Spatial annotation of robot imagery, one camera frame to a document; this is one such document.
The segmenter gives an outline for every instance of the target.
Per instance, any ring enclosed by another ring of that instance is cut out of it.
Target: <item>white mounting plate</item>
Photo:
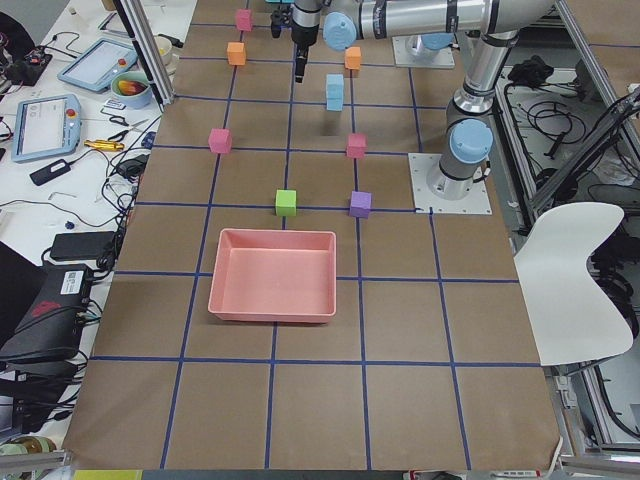
[[[451,48],[424,55],[413,55],[407,49],[407,41],[411,37],[393,37],[393,54],[398,67],[438,68],[451,70],[456,66]]]
[[[491,215],[491,204],[484,182],[474,183],[469,194],[461,200],[445,200],[434,194],[427,186],[427,172],[440,161],[440,154],[410,153],[411,186],[416,213],[457,213],[461,215]],[[474,178],[480,178],[478,167]]]

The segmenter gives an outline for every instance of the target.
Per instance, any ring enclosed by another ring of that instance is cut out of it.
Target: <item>pink cube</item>
[[[236,28],[241,32],[250,32],[251,30],[253,30],[253,18],[251,17],[251,10],[236,10]]]
[[[349,215],[357,218],[369,218],[371,213],[371,193],[351,192],[351,204],[349,205]]]
[[[231,131],[226,128],[213,128],[209,135],[209,148],[213,153],[231,151]]]
[[[367,151],[367,136],[364,133],[350,133],[347,141],[347,157],[363,158]]]

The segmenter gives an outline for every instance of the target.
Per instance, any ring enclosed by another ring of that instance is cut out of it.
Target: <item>tablet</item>
[[[75,95],[20,102],[11,159],[28,162],[73,152],[80,141],[80,123]]]
[[[62,69],[58,80],[99,92],[108,88],[116,75],[126,72],[137,61],[138,54],[131,45],[101,38]]]

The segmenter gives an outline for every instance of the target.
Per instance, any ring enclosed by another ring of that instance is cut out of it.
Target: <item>white chair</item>
[[[515,256],[542,365],[626,352],[631,330],[587,271],[587,259],[616,229],[620,207],[571,203],[542,214]]]

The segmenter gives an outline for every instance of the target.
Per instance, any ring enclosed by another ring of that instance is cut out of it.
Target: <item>pink plastic bin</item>
[[[327,323],[336,313],[333,232],[220,232],[209,311],[223,320]]]

